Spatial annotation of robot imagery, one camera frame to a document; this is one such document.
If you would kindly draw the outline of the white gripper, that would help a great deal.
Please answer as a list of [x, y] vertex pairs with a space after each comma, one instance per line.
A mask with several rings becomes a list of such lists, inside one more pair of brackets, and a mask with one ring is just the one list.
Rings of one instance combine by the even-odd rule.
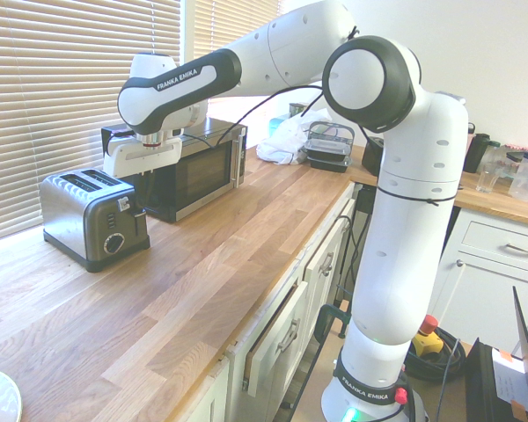
[[133, 136], [114, 138], [108, 143], [104, 155], [103, 172], [115, 178], [124, 178], [138, 173], [139, 208], [151, 204], [156, 174], [154, 170], [176, 164], [180, 160], [182, 141], [178, 137], [163, 141], [157, 148], [143, 145]]

